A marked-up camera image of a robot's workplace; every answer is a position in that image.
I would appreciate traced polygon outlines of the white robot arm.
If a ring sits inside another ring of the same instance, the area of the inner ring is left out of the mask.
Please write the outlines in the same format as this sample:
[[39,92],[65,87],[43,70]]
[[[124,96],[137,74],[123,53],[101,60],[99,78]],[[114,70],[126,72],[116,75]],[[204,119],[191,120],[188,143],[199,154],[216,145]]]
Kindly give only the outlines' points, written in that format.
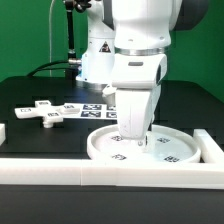
[[120,135],[142,140],[167,73],[172,30],[191,30],[209,0],[91,0],[88,48],[78,84],[101,90],[117,109]]

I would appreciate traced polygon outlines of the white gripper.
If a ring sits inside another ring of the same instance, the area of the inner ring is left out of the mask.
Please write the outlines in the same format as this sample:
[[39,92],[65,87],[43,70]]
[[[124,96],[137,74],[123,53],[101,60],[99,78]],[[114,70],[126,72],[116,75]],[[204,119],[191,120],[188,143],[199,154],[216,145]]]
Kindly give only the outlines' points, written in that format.
[[167,72],[167,56],[115,55],[111,85],[115,91],[117,123],[124,139],[143,140],[152,123],[161,86]]

